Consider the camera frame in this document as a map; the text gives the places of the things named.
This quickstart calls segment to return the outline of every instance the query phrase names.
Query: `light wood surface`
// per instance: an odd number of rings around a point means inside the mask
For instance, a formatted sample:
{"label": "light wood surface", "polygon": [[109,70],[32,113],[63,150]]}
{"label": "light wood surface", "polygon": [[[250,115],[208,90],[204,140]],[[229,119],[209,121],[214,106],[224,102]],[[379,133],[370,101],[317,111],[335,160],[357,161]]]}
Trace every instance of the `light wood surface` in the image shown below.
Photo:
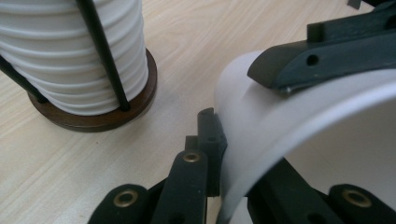
{"label": "light wood surface", "polygon": [[[305,39],[308,23],[370,11],[347,0],[143,0],[158,89],[147,112],[117,130],[76,133],[41,116],[0,74],[0,223],[86,223],[113,188],[167,177],[196,115],[214,106],[221,70],[257,49]],[[219,199],[208,204],[214,223]]]}

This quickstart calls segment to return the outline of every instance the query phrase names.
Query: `white ribbed cylinder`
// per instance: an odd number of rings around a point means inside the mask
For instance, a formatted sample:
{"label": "white ribbed cylinder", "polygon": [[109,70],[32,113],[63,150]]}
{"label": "white ribbed cylinder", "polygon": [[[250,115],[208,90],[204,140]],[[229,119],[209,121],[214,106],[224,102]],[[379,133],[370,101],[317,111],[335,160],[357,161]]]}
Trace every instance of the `white ribbed cylinder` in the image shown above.
{"label": "white ribbed cylinder", "polygon": [[[149,75],[141,0],[94,3],[130,101]],[[75,1],[2,1],[0,54],[67,113],[93,116],[119,107]]]}

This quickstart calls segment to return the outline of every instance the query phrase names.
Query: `black plastic bracket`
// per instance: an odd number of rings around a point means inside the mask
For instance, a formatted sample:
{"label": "black plastic bracket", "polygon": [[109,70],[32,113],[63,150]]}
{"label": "black plastic bracket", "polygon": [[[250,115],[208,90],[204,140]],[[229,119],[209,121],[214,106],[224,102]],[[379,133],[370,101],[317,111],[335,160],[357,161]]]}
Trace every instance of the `black plastic bracket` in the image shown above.
{"label": "black plastic bracket", "polygon": [[307,26],[307,40],[266,50],[247,75],[290,92],[323,81],[396,67],[396,3],[371,13]]}
{"label": "black plastic bracket", "polygon": [[[201,111],[198,135],[186,137],[185,150],[176,156],[169,176],[149,190],[136,185],[113,189],[96,208],[90,223],[205,223],[206,198],[219,196],[226,147],[214,109]],[[125,206],[118,206],[117,200]]]}
{"label": "black plastic bracket", "polygon": [[312,189],[282,159],[250,190],[247,210],[254,224],[396,224],[396,212],[371,192],[337,185],[329,196]]}
{"label": "black plastic bracket", "polygon": [[213,108],[198,113],[198,135],[187,136],[185,149],[197,149],[207,155],[209,172],[207,175],[207,197],[219,196],[222,157],[227,147],[218,116]]}

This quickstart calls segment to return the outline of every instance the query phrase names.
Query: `screw hole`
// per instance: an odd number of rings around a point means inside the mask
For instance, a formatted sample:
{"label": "screw hole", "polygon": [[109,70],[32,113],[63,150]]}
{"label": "screw hole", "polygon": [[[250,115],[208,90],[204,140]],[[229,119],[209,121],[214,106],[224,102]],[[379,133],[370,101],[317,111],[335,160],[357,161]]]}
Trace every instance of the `screw hole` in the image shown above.
{"label": "screw hole", "polygon": [[184,155],[183,160],[187,161],[187,162],[196,162],[196,161],[200,160],[200,157],[198,154],[191,152],[191,153]]}
{"label": "screw hole", "polygon": [[372,202],[364,194],[358,192],[354,189],[344,189],[343,192],[344,199],[358,207],[367,208],[372,206]]}
{"label": "screw hole", "polygon": [[306,58],[306,65],[308,65],[308,66],[314,66],[314,65],[318,64],[318,62],[319,62],[318,55],[312,54],[312,55],[309,55],[308,58]]}
{"label": "screw hole", "polygon": [[321,214],[312,213],[307,216],[308,221],[312,224],[326,224],[326,218],[324,218]]}
{"label": "screw hole", "polygon": [[169,224],[183,224],[185,221],[186,221],[186,218],[181,213],[174,213],[168,219]]}
{"label": "screw hole", "polygon": [[136,202],[138,197],[138,193],[132,189],[127,189],[125,191],[120,192],[114,198],[114,205],[117,207],[128,207]]}

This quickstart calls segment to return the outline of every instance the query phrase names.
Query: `black plastic part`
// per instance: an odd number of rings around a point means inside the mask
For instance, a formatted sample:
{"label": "black plastic part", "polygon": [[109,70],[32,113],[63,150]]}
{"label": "black plastic part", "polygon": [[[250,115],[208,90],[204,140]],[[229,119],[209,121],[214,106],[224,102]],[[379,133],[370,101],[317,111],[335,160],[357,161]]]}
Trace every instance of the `black plastic part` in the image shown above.
{"label": "black plastic part", "polygon": [[396,4],[396,0],[385,1],[384,3],[380,3],[380,4],[376,5],[375,8],[373,9],[373,12],[383,10],[388,7],[396,7],[395,4]]}
{"label": "black plastic part", "polygon": [[198,114],[197,146],[208,158],[207,196],[219,196],[221,164],[227,140],[213,108]]}
{"label": "black plastic part", "polygon": [[43,96],[25,77],[17,72],[3,56],[0,56],[0,70],[20,85],[24,90],[32,94],[39,103],[46,103],[48,100]]}
{"label": "black plastic part", "polygon": [[254,223],[344,223],[285,159],[256,184],[248,200]]}
{"label": "black plastic part", "polygon": [[148,190],[148,203],[145,208],[143,216],[140,218],[139,223],[150,223],[151,218],[154,215],[157,203],[160,200],[161,193],[163,192],[163,186],[165,186],[166,179],[154,185]]}
{"label": "black plastic part", "polygon": [[207,157],[199,150],[180,152],[173,163],[150,223],[204,224]]}
{"label": "black plastic part", "polygon": [[[121,203],[135,200],[134,203],[119,207],[115,200],[118,198]],[[122,185],[111,190],[93,212],[89,224],[132,224],[141,222],[141,217],[145,212],[149,195],[146,189],[137,185]]]}
{"label": "black plastic part", "polygon": [[379,5],[383,4],[383,3],[394,1],[394,0],[348,0],[347,4],[350,7],[359,9],[359,8],[361,8],[361,2],[362,1],[366,2],[367,4],[369,4],[369,5],[373,6],[373,7],[377,7],[377,6],[379,6]]}
{"label": "black plastic part", "polygon": [[186,136],[185,150],[195,149],[198,150],[198,136]]}
{"label": "black plastic part", "polygon": [[329,204],[346,223],[396,223],[395,211],[371,192],[353,185],[332,187],[329,193]]}
{"label": "black plastic part", "polygon": [[293,91],[323,81],[396,67],[396,4],[371,13],[308,25],[307,41],[275,46],[247,75],[269,89]]}
{"label": "black plastic part", "polygon": [[106,35],[96,12],[95,5],[92,0],[76,0],[76,2],[91,34],[93,44],[95,45],[103,67],[106,70],[111,86],[116,93],[116,97],[120,103],[120,109],[122,111],[128,111],[130,109],[130,105],[122,87],[119,72],[117,70],[116,64],[114,63],[110,46],[106,40]]}

